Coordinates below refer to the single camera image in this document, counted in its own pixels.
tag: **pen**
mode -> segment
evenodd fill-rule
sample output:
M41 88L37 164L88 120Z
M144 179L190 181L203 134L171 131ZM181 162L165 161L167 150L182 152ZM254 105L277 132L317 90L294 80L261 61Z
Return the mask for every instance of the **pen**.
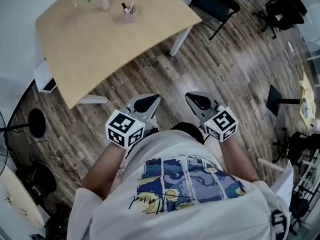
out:
M127 6L126 6L126 4L123 2L121 5L122 5L122 7L123 7L124 13L125 13L125 14L130 14L130 12L129 12Z

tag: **wooden table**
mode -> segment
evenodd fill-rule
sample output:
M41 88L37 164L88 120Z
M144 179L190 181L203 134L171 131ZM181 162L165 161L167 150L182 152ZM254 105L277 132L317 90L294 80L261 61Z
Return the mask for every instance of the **wooden table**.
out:
M86 95L104 79L180 33L170 51L174 56L192 26L201 22L182 0L134 0L138 17L124 23L121 3L131 1L110 0L111 9L100 11L99 0L81 1L77 7L74 0L58 0L36 20L50 72L70 109L95 103L90 101L94 96Z
M315 93L305 72L299 84L302 88L299 113L305 126L310 130L311 121L316 117Z

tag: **white wall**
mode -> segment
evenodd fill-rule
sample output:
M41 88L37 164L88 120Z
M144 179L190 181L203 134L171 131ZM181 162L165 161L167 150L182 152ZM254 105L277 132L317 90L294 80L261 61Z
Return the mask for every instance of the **white wall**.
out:
M43 55L35 21L56 0L0 0L0 112L8 123Z

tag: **person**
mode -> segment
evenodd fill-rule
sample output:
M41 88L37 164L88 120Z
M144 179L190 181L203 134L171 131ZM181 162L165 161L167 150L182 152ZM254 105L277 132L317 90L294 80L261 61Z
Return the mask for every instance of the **person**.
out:
M76 191L68 240L282 240L289 208L231 136L220 143L227 172L197 127L153 128L126 159L110 143Z

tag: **black stand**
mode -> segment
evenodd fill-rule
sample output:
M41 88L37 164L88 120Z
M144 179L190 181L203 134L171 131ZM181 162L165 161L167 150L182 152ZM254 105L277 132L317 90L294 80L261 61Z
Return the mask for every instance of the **black stand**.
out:
M280 109L280 104L300 104L300 99L298 98L282 98L282 95L278 90L271 85L268 100L266 102L266 107L277 117Z
M0 128L0 133L24 127L29 127L32 136L37 139L44 136L46 132L46 120L40 109L35 108L31 110L28 116L28 123Z

